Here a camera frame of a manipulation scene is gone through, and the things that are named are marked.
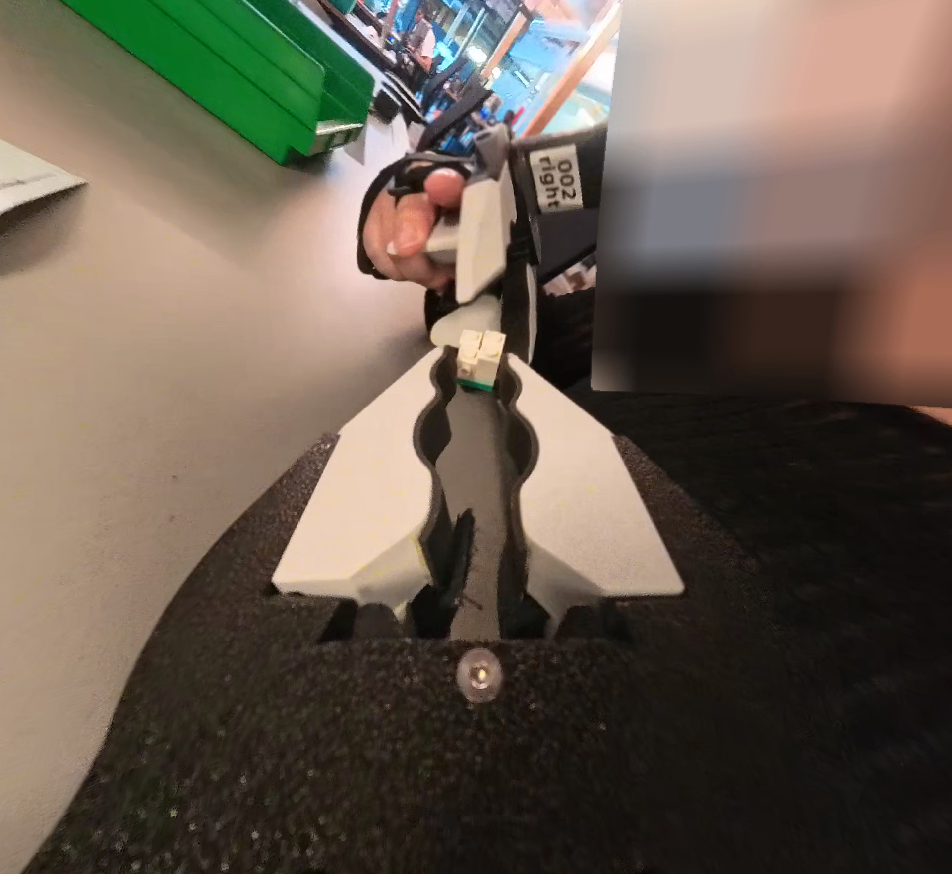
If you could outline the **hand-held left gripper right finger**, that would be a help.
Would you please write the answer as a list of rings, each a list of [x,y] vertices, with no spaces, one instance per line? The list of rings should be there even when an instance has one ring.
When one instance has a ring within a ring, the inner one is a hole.
[[[552,622],[602,600],[682,595],[613,433],[519,357],[505,370],[506,409],[529,440],[515,492],[526,595]]]

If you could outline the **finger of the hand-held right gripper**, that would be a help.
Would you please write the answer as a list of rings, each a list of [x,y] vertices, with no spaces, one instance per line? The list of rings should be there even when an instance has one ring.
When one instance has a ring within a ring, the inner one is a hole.
[[[506,271],[517,218],[508,162],[498,175],[473,178],[461,196],[455,259],[455,297],[461,306],[480,297]]]
[[[531,365],[538,337],[539,287],[535,266],[528,260],[507,265],[502,291],[502,333],[506,350]]]

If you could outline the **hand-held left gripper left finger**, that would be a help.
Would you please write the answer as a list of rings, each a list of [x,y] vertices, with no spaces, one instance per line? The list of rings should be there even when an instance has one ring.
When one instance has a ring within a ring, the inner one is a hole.
[[[400,610],[448,587],[454,521],[436,463],[455,375],[455,351],[434,348],[340,430],[272,575],[280,593]]]

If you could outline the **green and white lego assembly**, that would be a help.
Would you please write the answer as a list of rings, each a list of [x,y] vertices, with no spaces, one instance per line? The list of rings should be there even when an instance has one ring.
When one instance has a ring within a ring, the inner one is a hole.
[[[463,330],[456,356],[457,384],[465,390],[493,392],[505,347],[505,333]]]

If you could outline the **lego instruction booklet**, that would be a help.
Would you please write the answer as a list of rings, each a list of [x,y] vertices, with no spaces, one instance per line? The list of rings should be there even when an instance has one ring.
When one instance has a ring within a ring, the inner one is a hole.
[[[1,217],[82,189],[87,181],[1,140]]]

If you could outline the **person's right hand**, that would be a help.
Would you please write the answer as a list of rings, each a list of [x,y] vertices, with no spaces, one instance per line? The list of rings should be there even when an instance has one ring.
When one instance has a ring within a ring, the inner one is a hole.
[[[358,270],[379,280],[442,291],[454,268],[424,247],[441,214],[456,210],[470,175],[458,164],[416,159],[386,168],[363,200],[358,225]]]

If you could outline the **person's black sweater torso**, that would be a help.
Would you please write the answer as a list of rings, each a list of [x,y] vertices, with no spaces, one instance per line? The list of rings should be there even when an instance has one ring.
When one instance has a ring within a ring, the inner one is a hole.
[[[583,392],[741,545],[857,872],[950,872],[950,428],[908,408]]]

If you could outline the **green plastic bin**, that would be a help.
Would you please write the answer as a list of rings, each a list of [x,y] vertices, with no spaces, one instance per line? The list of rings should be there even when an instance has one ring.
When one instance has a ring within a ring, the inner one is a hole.
[[[290,0],[58,0],[279,164],[358,141],[375,82]]]

